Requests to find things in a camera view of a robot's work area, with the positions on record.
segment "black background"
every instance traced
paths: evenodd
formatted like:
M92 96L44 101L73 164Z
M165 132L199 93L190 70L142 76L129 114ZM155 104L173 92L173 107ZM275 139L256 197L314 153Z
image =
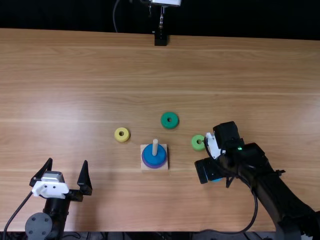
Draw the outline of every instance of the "black background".
M159 21L140 0L120 0L119 32L150 34ZM114 32L115 0L0 0L0 27ZM182 0L169 7L164 27L170 35L320 40L320 1Z

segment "yellow ring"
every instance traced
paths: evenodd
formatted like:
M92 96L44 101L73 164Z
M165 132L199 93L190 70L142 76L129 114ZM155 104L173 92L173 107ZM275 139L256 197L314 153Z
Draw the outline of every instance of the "yellow ring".
M130 133L128 129L124 127L119 127L114 132L114 138L120 143L127 141L130 138Z

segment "table surface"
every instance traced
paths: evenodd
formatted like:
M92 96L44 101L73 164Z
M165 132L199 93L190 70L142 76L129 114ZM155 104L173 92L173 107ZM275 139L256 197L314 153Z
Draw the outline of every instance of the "table surface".
M320 42L0 29L0 230L46 160L69 187L88 160L93 194L72 202L66 231L237 231L253 214L236 180L200 184L191 138L235 121L291 190L320 210ZM180 123L167 130L164 112ZM114 131L126 127L128 142ZM169 170L141 172L140 145L168 144ZM23 231L45 201L11 223ZM273 231L259 205L251 228Z

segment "green ring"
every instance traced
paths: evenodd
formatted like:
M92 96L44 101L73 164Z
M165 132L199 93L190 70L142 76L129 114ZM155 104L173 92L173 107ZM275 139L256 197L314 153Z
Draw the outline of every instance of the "green ring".
M200 134L193 136L191 139L191 144L192 144L193 149L196 151L204 150L205 149L205 144L203 142L204 140L205 140L205 137Z
M166 129L174 129L179 124L179 117L174 112L165 112L161 117L161 124Z

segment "black cable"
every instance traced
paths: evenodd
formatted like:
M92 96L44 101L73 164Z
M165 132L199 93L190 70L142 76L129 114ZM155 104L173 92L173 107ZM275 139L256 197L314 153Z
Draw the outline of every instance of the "black cable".
M106 239L106 236L103 235L102 231L100 232L101 236L102 236L102 239Z
M254 235L256 235L260 240L264 240L258 233L256 233L255 231L252 232Z
M77 234L77 236L72 235L72 234L68 234L68 235L64 235L62 238L66 238L66 237L74 237L74 238L76 238L76 239L80 239L80 238L81 238L81 235L80 235L78 232L73 231L73 233L74 233L74 234Z
M112 10L112 21L113 21L114 30L116 33L118 32L117 25L116 25L116 9L117 9L119 2L120 2L120 0L115 1L115 4L113 6L113 10Z
M7 230L8 227L10 225L10 223L12 222L12 220L15 218L15 216L18 214L18 212L22 209L22 207L26 204L26 202L29 200L29 198L32 195L32 191L29 192L29 194L26 196L26 198L22 201L22 203L20 204L20 206L18 206L18 208L15 210L15 212L12 214L12 216L9 218L9 221L6 223L4 229L3 229L3 233L2 233L2 240L6 240L6 234L7 234Z
M249 183L240 175L220 166L218 163L216 163L216 159L214 159L208 149L208 140L207 138L205 137L204 138L204 146L205 146L205 150L206 152L208 153L209 157L213 160L212 163L220 170L222 171L226 176L228 177L236 177L238 179L241 180L241 182L243 182L245 185L248 186L248 188L251 190L251 193L253 195L253 200L254 200L254 212L253 212L253 216L252 216L252 219L251 221L249 222L249 224L242 230L240 231L234 231L234 232L228 232L228 231L217 231L217 230L213 230L213 229L205 229L205 230L202 230L202 231L199 231L197 233L202 233L202 232L213 232L213 233L218 233L218 234L225 234L225 235L236 235L236 234L243 234L244 232L248 231L252 225L254 224L256 218L257 218L257 214L258 214L258 198L257 198L257 195L255 193L255 191L253 191L249 185Z
M245 232L243 233L243 235L244 235L246 240L250 240L250 238L247 236L247 234Z

